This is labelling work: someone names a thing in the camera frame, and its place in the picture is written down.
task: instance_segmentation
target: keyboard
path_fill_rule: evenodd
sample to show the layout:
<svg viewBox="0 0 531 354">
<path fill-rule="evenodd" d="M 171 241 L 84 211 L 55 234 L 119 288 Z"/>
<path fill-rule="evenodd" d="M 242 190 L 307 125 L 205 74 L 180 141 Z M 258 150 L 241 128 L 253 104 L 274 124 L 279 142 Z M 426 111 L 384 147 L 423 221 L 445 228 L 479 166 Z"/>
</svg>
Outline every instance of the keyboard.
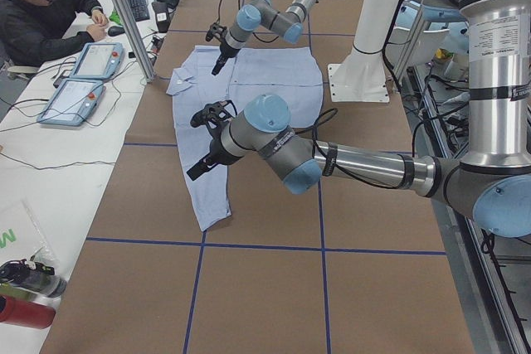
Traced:
<svg viewBox="0 0 531 354">
<path fill-rule="evenodd" d="M 143 21 L 149 19 L 149 9 L 146 0 L 127 0 L 131 6 L 135 21 Z"/>
</svg>

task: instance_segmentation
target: black bottle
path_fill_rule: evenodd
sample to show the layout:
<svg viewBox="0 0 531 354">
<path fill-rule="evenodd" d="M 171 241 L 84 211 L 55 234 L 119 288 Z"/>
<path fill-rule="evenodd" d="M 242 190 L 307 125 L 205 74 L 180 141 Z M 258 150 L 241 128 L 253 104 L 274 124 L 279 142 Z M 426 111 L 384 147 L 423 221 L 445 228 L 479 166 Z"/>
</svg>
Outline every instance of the black bottle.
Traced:
<svg viewBox="0 0 531 354">
<path fill-rule="evenodd" d="M 8 261 L 0 267 L 0 283 L 39 293 L 48 298 L 61 296 L 66 289 L 66 281 L 63 278 L 47 274 L 40 269 L 31 269 L 21 261 Z"/>
</svg>

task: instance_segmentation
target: computer mouse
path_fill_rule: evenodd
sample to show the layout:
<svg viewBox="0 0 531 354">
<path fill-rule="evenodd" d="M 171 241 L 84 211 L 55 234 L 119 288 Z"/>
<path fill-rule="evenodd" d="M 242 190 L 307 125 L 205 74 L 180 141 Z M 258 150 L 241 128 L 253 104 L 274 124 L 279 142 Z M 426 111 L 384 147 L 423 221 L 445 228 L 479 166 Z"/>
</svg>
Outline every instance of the computer mouse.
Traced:
<svg viewBox="0 0 531 354">
<path fill-rule="evenodd" d="M 118 36 L 125 32 L 125 29 L 123 27 L 119 27 L 118 25 L 113 25 L 107 30 L 107 35 L 109 36 Z"/>
</svg>

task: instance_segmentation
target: table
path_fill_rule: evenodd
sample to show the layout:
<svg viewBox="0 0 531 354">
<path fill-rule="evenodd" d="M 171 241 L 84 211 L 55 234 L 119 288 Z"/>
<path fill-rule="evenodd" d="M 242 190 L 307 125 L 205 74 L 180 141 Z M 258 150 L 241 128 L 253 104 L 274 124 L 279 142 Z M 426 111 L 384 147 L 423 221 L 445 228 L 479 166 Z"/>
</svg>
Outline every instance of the table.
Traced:
<svg viewBox="0 0 531 354">
<path fill-rule="evenodd" d="M 473 352 L 430 203 L 411 192 L 323 179 L 291 196 L 250 155 L 229 170 L 232 216 L 199 231 L 165 90 L 218 1 L 181 0 L 41 353 Z M 362 3 L 321 0 L 304 24 L 297 46 L 323 77 L 350 52 Z M 231 24 L 236 0 L 224 4 Z M 400 95 L 325 93 L 339 115 L 322 139 L 409 151 Z"/>
<path fill-rule="evenodd" d="M 112 11 L 110 0 L 100 0 L 107 14 Z M 156 31 L 157 26 L 150 8 L 150 20 L 138 23 L 140 34 L 146 36 Z M 66 36 L 84 31 L 91 20 L 78 15 Z M 130 45 L 125 35 L 106 37 L 101 42 L 121 42 L 126 56 L 120 67 L 123 70 L 130 59 Z M 50 61 L 42 66 L 45 70 L 61 60 Z M 50 98 L 54 93 L 53 79 L 57 68 L 35 76 L 19 97 L 19 101 L 35 98 Z M 115 109 L 99 127 L 82 124 L 79 128 L 57 128 L 31 124 L 28 118 L 10 111 L 0 124 L 0 142 L 6 155 L 29 162 L 38 167 L 63 165 L 71 162 L 104 161 L 114 163 L 124 141 L 124 135 L 134 117 L 142 97 L 145 78 L 138 64 L 131 65 L 125 73 L 114 80 L 114 85 L 105 84 L 106 91 L 89 121 L 101 123 L 120 96 Z M 21 106 L 27 114 L 39 113 L 42 102 Z M 22 129 L 16 127 L 31 124 Z M 0 157 L 0 209 L 21 199 L 27 201 L 54 251 L 58 266 L 56 272 L 69 278 L 94 214 L 104 193 L 113 165 L 85 165 L 57 170 L 37 171 L 4 157 Z M 61 299 L 40 298 L 39 303 L 57 308 Z M 0 325 L 2 351 L 16 354 L 39 352 L 49 329 L 39 331 L 7 324 Z"/>
</svg>

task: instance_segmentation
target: green object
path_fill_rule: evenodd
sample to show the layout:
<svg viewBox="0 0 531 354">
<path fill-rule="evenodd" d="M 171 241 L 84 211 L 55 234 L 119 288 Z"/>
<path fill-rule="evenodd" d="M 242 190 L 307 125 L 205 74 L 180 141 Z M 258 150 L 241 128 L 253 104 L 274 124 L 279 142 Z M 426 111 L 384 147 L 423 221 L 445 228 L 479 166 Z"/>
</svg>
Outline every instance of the green object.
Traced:
<svg viewBox="0 0 531 354">
<path fill-rule="evenodd" d="M 113 10 L 113 12 L 110 14 L 109 16 L 109 19 L 112 21 L 112 22 L 115 22 L 117 23 L 118 25 L 122 25 L 122 20 L 119 19 L 119 15 L 118 13 L 116 12 L 116 10 Z"/>
<path fill-rule="evenodd" d="M 32 301 L 36 295 L 26 290 L 17 289 L 9 284 L 0 284 L 0 294 L 11 296 L 12 298 L 19 298 L 21 300 Z"/>
</svg>

